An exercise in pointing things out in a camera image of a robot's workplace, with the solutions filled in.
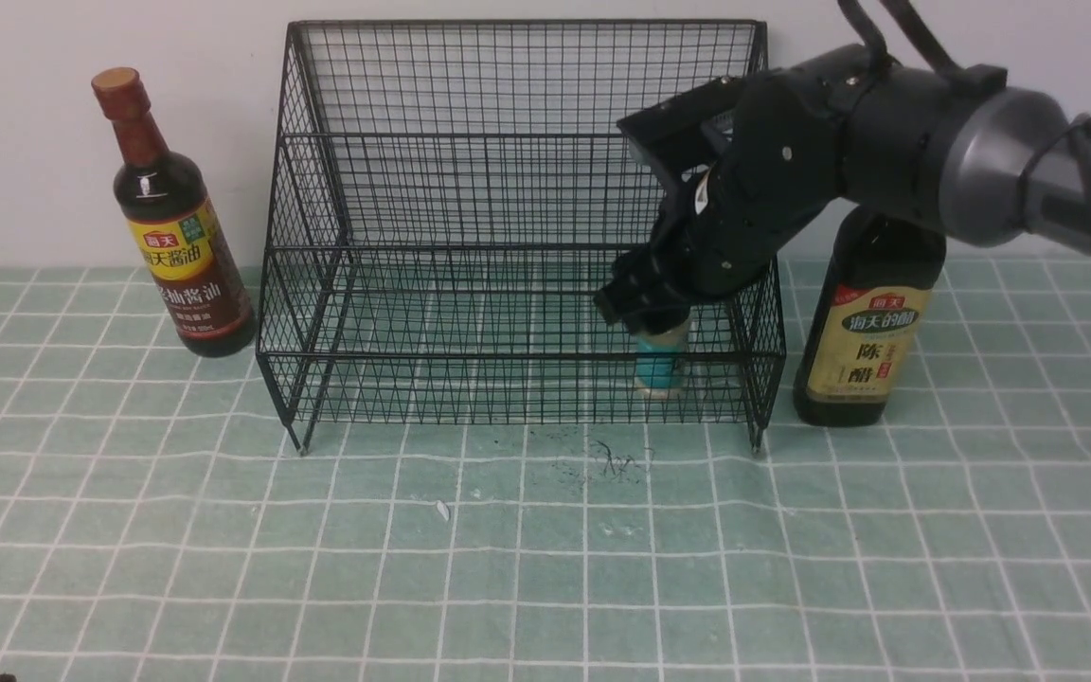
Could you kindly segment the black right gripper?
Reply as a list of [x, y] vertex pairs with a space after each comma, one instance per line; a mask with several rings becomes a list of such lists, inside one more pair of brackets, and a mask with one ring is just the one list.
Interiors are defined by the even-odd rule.
[[846, 45], [788, 68], [714, 79], [623, 117], [620, 133], [663, 186], [649, 241], [594, 296], [610, 325], [662, 335], [738, 294], [843, 193], [837, 87], [866, 73]]

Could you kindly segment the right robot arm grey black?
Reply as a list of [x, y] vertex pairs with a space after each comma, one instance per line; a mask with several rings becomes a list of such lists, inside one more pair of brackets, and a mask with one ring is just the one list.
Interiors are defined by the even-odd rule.
[[1033, 234], [1091, 255], [1091, 119], [994, 65], [951, 81], [846, 45], [618, 128], [664, 189], [648, 242], [594, 297], [634, 335], [748, 288], [836, 199], [969, 246]]

